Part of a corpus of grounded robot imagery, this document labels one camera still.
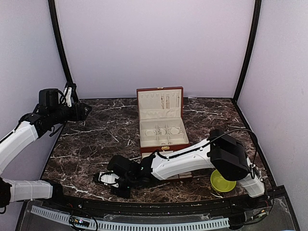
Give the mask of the red jewelry tray insert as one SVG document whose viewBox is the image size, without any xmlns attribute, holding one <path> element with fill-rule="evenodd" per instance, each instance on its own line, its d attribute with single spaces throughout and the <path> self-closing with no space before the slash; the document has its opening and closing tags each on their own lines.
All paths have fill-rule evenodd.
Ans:
<svg viewBox="0 0 308 231">
<path fill-rule="evenodd" d="M 164 156 L 169 156 L 172 155 L 174 151 L 163 151 L 162 155 Z M 144 159 L 146 157 L 148 157 L 151 153 L 142 153 L 141 154 L 141 158 Z M 181 173 L 181 174 L 177 174 L 175 176 L 171 176 L 169 178 L 167 178 L 167 180 L 180 180 L 180 179 L 188 179 L 188 178 L 192 178 L 192 172 L 185 172 L 185 173 Z"/>
</svg>

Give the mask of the red jewelry box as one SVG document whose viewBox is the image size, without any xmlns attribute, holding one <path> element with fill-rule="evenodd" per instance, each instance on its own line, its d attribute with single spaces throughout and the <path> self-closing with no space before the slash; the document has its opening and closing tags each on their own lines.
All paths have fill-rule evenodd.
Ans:
<svg viewBox="0 0 308 231">
<path fill-rule="evenodd" d="M 137 89 L 136 92 L 141 154 L 189 147 L 183 123 L 183 87 Z M 172 127 L 181 128 L 182 133 L 170 135 L 168 131 Z M 154 129 L 156 135 L 146 136 L 148 129 Z"/>
</svg>

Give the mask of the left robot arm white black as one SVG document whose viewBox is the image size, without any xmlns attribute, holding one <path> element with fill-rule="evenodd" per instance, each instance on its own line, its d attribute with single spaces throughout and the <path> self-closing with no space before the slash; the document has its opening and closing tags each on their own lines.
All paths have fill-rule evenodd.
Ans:
<svg viewBox="0 0 308 231">
<path fill-rule="evenodd" d="M 92 107 L 80 101 L 73 101 L 74 87 L 43 89 L 39 92 L 38 104 L 33 112 L 23 115 L 15 129 L 0 141 L 0 171 L 12 162 L 28 145 L 40 139 L 48 131 L 55 135 L 56 125 L 66 122 L 84 121 Z M 0 207 L 5 210 L 13 202 L 48 199 L 58 210 L 68 206 L 61 184 L 52 180 L 9 180 L 0 179 Z"/>
</svg>

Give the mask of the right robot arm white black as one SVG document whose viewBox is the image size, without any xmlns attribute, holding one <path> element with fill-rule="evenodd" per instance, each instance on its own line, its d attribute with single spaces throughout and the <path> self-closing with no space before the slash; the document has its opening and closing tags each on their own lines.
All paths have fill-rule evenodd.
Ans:
<svg viewBox="0 0 308 231">
<path fill-rule="evenodd" d="M 99 181 L 111 186 L 115 195 L 128 198 L 133 187 L 207 168 L 215 168 L 224 179 L 240 183 L 248 193 L 245 204 L 250 209 L 263 203 L 265 184 L 244 145 L 229 132 L 219 129 L 210 131 L 207 139 L 172 154 L 164 155 L 155 150 L 139 163 L 115 155 L 108 163 L 108 171 L 100 174 Z"/>
</svg>

